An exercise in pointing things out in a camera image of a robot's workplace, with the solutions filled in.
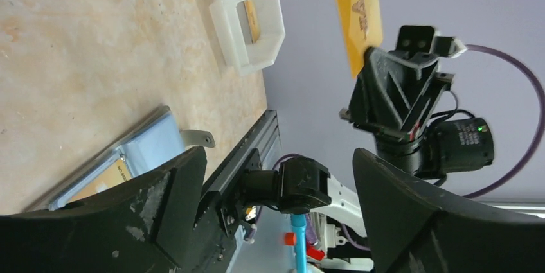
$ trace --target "red object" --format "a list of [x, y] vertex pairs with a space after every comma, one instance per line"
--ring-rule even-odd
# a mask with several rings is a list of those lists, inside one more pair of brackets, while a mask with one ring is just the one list
[[322, 259], [325, 257], [325, 252], [313, 248], [312, 245], [308, 244], [307, 242], [307, 256], [314, 258], [318, 261], [322, 261]]
[[289, 246], [295, 246], [295, 233], [286, 233], [284, 235], [284, 244]]

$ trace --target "blue tube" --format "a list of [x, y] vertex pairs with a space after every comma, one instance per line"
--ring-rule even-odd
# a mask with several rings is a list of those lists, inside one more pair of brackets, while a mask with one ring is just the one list
[[295, 264], [297, 273], [307, 273], [307, 241], [305, 230], [307, 219], [305, 215], [291, 215], [291, 227], [295, 233]]

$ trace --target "white plastic container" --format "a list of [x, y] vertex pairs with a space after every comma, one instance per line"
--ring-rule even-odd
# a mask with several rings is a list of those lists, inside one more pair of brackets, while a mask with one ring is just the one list
[[245, 0], [215, 0], [210, 14], [228, 66], [241, 75], [274, 64], [285, 37], [280, 0], [253, 0], [261, 34], [246, 44], [237, 6]]

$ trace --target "table top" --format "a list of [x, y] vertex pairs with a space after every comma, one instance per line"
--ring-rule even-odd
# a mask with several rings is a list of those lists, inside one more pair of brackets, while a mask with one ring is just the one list
[[267, 108], [226, 67], [211, 0], [0, 0], [0, 214], [24, 210], [157, 106], [210, 131], [208, 177]]

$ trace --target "yellow box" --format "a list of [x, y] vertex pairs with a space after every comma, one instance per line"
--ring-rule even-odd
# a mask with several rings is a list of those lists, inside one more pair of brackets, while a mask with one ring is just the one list
[[379, 47], [382, 43], [379, 0], [337, 0], [337, 9], [350, 71], [356, 77], [363, 68], [367, 48]]

